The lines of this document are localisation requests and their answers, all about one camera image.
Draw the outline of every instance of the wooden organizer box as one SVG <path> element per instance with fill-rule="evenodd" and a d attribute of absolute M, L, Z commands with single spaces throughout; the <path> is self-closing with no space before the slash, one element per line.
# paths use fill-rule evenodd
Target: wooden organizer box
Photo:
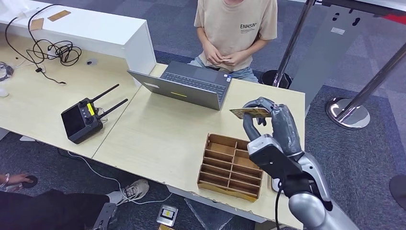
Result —
<path fill-rule="evenodd" d="M 256 201 L 263 171 L 248 157 L 248 142 L 209 134 L 197 185 L 249 201 Z"/>

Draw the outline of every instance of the laptop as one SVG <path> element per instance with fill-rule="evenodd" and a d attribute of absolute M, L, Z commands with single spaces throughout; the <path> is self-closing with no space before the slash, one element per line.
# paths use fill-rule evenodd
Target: laptop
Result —
<path fill-rule="evenodd" d="M 226 72 L 172 61 L 160 78 L 127 70 L 153 93 L 221 110 L 231 81 Z"/>

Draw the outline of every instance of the laptop keyboard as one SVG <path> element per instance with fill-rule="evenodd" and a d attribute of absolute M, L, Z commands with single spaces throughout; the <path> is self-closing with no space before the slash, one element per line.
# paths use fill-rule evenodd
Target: laptop keyboard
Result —
<path fill-rule="evenodd" d="M 201 80 L 197 80 L 197 79 L 193 79 L 193 78 L 188 78 L 188 77 L 184 77 L 184 76 L 173 74 L 173 73 L 164 73 L 161 76 L 161 78 L 165 79 L 165 80 L 173 81 L 176 83 L 193 86 L 193 87 L 196 87 L 199 89 L 216 92 L 219 102 L 223 98 L 224 91 L 226 90 L 226 87 L 222 86 L 222 85 L 212 84 L 209 82 L 205 82 L 205 81 L 201 81 Z"/>

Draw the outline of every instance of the white sneaker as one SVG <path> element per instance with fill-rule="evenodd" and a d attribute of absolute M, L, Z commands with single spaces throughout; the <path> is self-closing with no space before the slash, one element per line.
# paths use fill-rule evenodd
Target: white sneaker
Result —
<path fill-rule="evenodd" d="M 148 181 L 145 179 L 135 181 L 134 183 L 130 184 L 126 188 L 122 189 L 122 192 L 124 193 L 124 196 L 126 196 L 130 200 L 139 200 L 143 198 L 149 190 L 149 184 Z M 117 205 L 129 202 L 128 199 L 125 199 L 124 197 L 120 202 L 118 202 Z"/>

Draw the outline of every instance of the black pants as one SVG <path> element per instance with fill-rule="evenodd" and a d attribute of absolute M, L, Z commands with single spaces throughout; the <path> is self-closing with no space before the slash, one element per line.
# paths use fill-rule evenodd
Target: black pants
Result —
<path fill-rule="evenodd" d="M 106 195 L 50 190 L 31 197 L 0 191 L 1 230 L 84 230 L 92 228 Z"/>

